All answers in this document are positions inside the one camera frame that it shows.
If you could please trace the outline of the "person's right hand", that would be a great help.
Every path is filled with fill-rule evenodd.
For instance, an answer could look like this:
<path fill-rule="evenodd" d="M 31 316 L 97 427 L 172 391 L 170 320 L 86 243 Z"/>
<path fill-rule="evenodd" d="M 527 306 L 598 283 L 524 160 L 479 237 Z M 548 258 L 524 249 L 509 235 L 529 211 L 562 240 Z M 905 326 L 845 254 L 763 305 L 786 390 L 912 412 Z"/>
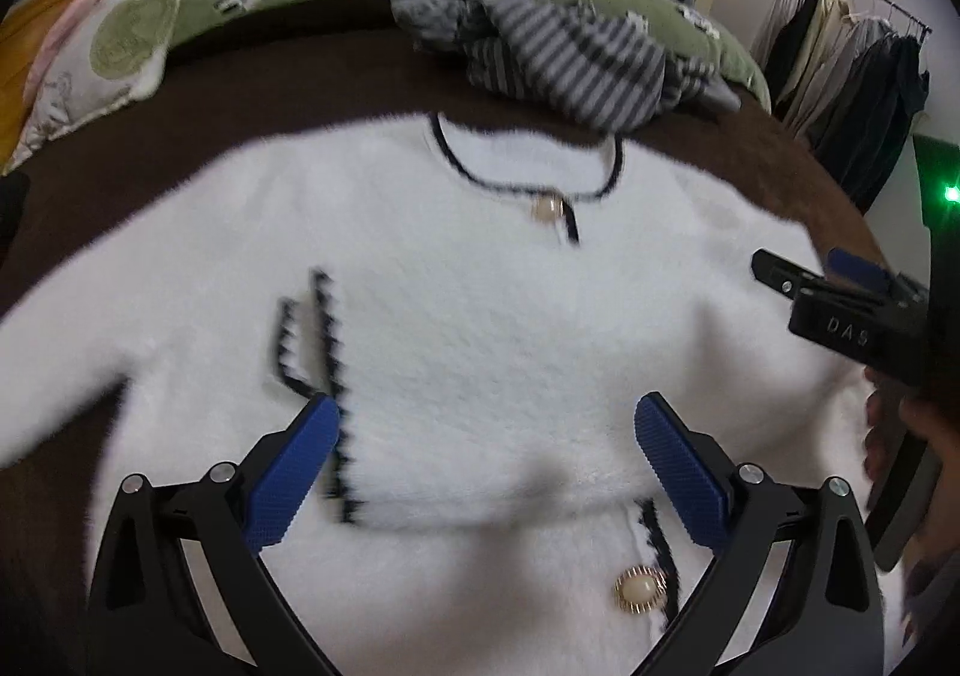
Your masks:
<path fill-rule="evenodd" d="M 908 640 L 916 642 L 946 609 L 958 584 L 958 424 L 939 406 L 916 396 L 900 401 L 898 416 L 940 460 L 928 513 L 913 538 L 905 587 Z"/>

